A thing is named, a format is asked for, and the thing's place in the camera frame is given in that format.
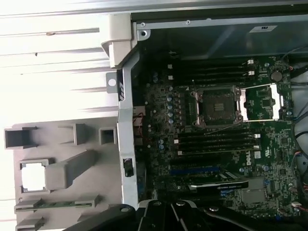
wire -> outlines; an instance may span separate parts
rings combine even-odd
[[[303,106],[303,108],[300,110],[300,112],[298,113],[297,117],[294,118],[294,120],[297,120],[307,107],[308,107],[308,102],[305,104],[305,106]]]
[[[306,208],[304,208],[304,207],[302,207],[302,206],[297,206],[296,208],[298,208],[298,209],[300,209],[300,210],[302,210],[302,211],[308,212],[308,209],[306,209]]]
[[[293,86],[308,86],[307,82],[291,82],[291,85]]]
[[[137,120],[137,118],[138,118],[139,116],[142,116],[142,118],[143,118],[143,113],[140,112],[138,115],[136,115],[136,117],[133,119],[133,123]]]
[[[292,170],[292,175],[293,175],[293,177],[295,177],[295,178],[297,178],[297,176],[296,176],[296,174],[295,174],[295,171],[294,171],[295,158],[296,158],[297,156],[301,156],[300,154],[301,154],[301,152],[295,152],[294,155],[293,155],[292,161],[291,161],[291,166],[290,166],[290,168],[291,168],[291,170]]]
[[[216,132],[220,132],[220,131],[226,130],[226,129],[228,129],[228,128],[235,127],[235,126],[240,125],[240,124],[241,124],[241,122],[238,122],[238,123],[232,124],[232,125],[230,125],[230,126],[227,126],[227,127],[224,127],[224,128],[218,129],[218,130],[215,130],[215,131],[211,131],[211,132],[208,132],[208,133],[204,133],[203,135],[206,136],[206,135],[209,135],[209,134],[213,134],[213,133],[216,133]]]
[[[295,135],[295,125],[298,124],[300,121],[302,121],[304,118],[306,118],[308,116],[308,111],[306,111],[305,113],[303,113],[303,115],[301,115],[300,117],[297,118],[297,120],[295,120],[292,124],[291,127],[291,135],[294,138],[294,143],[296,145],[296,147],[299,149],[299,151],[301,152],[301,154],[308,160],[308,155],[303,151],[303,149],[300,147],[296,135]]]
[[[295,136],[295,138],[297,139],[298,137],[300,137],[300,136],[302,136],[302,135],[304,135],[304,134],[308,134],[308,131],[302,131],[302,132],[298,133],[298,134]]]
[[[301,47],[297,47],[297,48],[294,48],[293,50],[290,50],[288,51],[286,54],[284,54],[281,58],[281,61],[283,62],[284,65],[286,65],[288,68],[290,68],[290,70],[293,70],[293,67],[290,66],[288,63],[286,63],[286,61],[284,60],[286,58],[286,56],[288,56],[289,54],[295,52],[295,51],[298,51],[298,50],[301,50],[301,49],[304,49],[304,48],[307,48],[308,47],[308,44],[304,45],[304,46],[301,46]]]

rectangular opening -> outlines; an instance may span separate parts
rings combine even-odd
[[[106,143],[116,144],[116,129],[115,128],[100,128],[99,129],[100,145]]]

screw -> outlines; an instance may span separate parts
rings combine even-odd
[[[212,212],[217,212],[217,211],[219,210],[219,208],[213,206],[213,207],[210,207],[210,210],[211,210]]]
[[[130,210],[130,208],[122,208],[121,212],[128,212]]]
[[[184,202],[184,201],[178,201],[178,202],[177,202],[177,206],[183,206],[183,205],[185,205],[185,202]]]
[[[160,203],[159,201],[156,201],[153,203],[154,206],[160,206],[162,203]]]
[[[263,165],[262,168],[263,168],[263,170],[264,170],[265,172],[269,171],[269,169],[270,169],[267,165]]]

white surface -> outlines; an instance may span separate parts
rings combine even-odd
[[[41,163],[26,164],[21,169],[23,188],[28,191],[39,191],[46,187],[45,167]]]

sticker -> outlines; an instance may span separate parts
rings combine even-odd
[[[271,32],[277,26],[255,26],[249,33]]]
[[[261,152],[260,151],[255,152],[255,159],[261,159]]]

